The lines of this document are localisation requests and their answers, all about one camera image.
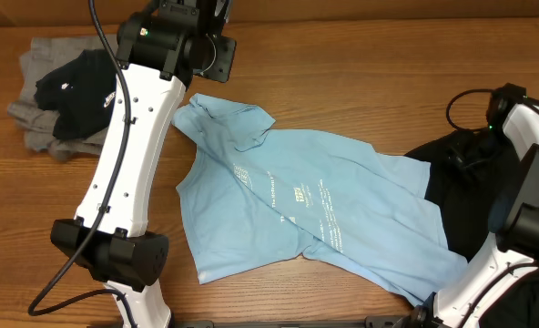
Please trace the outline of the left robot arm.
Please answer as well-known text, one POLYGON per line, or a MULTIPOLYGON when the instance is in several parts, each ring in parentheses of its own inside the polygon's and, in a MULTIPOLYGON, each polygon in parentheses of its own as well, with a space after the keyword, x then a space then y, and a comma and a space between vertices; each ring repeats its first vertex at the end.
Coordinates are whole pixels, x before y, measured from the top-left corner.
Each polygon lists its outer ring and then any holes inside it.
POLYGON ((236 43, 231 0, 156 1, 117 31, 115 103, 95 175, 51 242, 114 297, 126 327, 170 327, 159 284, 168 238, 147 228, 152 182, 171 119, 193 77, 226 82, 236 43))

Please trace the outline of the light blue printed t-shirt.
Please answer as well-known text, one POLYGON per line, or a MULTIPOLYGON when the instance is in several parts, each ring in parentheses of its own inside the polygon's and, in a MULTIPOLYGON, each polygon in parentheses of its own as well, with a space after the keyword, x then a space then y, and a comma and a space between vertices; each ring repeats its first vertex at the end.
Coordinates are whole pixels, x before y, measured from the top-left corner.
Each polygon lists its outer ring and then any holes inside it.
POLYGON ((324 131, 277 129, 258 106, 202 94, 172 123, 197 147, 177 191, 201 283, 304 257, 418 305, 464 272, 425 197, 428 162, 324 131))

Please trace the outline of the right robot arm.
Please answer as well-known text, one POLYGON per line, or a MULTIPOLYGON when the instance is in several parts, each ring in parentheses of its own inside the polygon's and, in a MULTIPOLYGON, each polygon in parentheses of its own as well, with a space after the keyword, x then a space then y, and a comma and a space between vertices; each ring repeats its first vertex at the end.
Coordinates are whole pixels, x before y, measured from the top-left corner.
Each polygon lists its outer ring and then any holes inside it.
POLYGON ((463 276, 402 318, 370 327, 539 327, 539 100, 492 89, 482 128, 455 126, 410 152, 427 161, 425 197, 441 210, 463 276))

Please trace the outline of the black garment at right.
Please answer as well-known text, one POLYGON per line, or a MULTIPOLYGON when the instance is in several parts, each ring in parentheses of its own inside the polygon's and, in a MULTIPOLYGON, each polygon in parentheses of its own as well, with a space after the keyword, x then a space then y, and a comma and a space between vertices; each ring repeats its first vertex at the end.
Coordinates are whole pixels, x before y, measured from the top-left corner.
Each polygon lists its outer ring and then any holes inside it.
MULTIPOLYGON (((425 199, 440 207, 448 248, 470 260, 488 233, 500 188, 517 173, 514 147, 487 132, 455 131, 406 153, 431 164, 425 199)), ((481 318, 482 327, 539 327, 539 270, 522 278, 481 318)))

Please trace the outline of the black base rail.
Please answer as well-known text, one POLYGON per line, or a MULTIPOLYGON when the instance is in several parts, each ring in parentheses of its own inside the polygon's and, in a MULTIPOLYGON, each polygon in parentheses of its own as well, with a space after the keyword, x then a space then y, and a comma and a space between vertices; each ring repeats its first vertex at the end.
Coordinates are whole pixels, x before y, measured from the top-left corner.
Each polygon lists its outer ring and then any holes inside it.
POLYGON ((174 328, 392 328, 402 327, 405 316, 367 316, 351 321, 281 321, 214 323, 212 321, 175 322, 174 328))

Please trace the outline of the grey folded garment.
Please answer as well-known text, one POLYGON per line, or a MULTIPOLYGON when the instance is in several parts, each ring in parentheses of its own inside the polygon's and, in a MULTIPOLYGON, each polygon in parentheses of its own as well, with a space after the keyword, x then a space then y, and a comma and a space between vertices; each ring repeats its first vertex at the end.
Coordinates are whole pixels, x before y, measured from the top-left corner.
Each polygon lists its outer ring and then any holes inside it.
POLYGON ((20 65, 24 85, 19 99, 10 103, 7 114, 24 130, 25 146, 36 152, 46 152, 59 161, 76 154, 98 155, 105 142, 107 128, 88 138, 62 140, 53 135, 58 118, 56 111, 45 111, 35 101, 36 82, 51 71, 76 59, 84 50, 105 50, 92 36, 43 38, 36 37, 30 50, 21 55, 20 65))

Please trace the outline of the black folded Nike garment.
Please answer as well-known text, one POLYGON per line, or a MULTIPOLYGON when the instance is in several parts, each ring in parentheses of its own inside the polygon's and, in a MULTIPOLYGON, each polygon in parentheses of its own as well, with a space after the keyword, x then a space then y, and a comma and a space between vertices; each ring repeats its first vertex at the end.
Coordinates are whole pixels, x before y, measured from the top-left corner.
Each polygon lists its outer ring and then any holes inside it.
POLYGON ((116 95, 116 70, 107 51, 84 50, 74 60, 36 82, 35 101, 56 111, 53 135, 62 140, 88 138, 107 128, 116 95))

